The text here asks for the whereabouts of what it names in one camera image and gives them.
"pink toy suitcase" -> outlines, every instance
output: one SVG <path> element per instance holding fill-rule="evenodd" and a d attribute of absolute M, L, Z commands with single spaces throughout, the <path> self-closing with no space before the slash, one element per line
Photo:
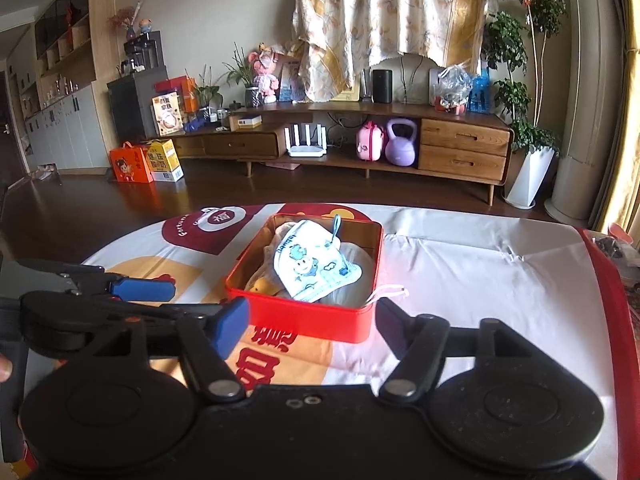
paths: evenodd
<path fill-rule="evenodd" d="M 358 132 L 358 157 L 362 160 L 379 160 L 385 143 L 384 131 L 373 121 L 367 122 Z"/>

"drawer knob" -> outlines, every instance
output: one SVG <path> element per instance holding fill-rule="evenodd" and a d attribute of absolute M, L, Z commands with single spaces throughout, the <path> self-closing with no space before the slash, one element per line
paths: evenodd
<path fill-rule="evenodd" d="M 478 136 L 471 134 L 456 134 L 456 137 L 466 137 L 467 139 L 478 140 Z"/>

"kettlebell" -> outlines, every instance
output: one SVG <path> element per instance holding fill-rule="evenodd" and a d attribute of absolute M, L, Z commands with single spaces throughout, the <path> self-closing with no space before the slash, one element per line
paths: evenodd
<path fill-rule="evenodd" d="M 394 133 L 395 124 L 405 124 L 406 126 L 410 126 L 414 131 L 412 136 L 409 139 L 406 137 L 396 136 Z M 385 148 L 386 160 L 396 166 L 412 165 L 415 162 L 414 142 L 418 136 L 418 126 L 409 119 L 391 119 L 386 124 L 386 134 L 389 136 L 389 142 Z"/>

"white cylindrical air conditioner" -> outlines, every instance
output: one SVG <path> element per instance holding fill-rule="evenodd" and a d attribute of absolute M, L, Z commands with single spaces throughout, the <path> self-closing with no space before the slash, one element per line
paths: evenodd
<path fill-rule="evenodd" d="M 571 0 L 572 66 L 561 161 L 546 211 L 586 227 L 620 110 L 622 31 L 613 0 Z"/>

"white flower pot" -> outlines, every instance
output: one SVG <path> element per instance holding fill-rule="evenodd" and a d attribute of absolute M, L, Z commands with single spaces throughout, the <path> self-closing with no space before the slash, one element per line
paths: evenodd
<path fill-rule="evenodd" d="M 553 158 L 554 150 L 551 148 L 527 153 L 516 180 L 512 185 L 504 187 L 505 202 L 518 209 L 531 209 L 535 206 L 534 198 Z"/>

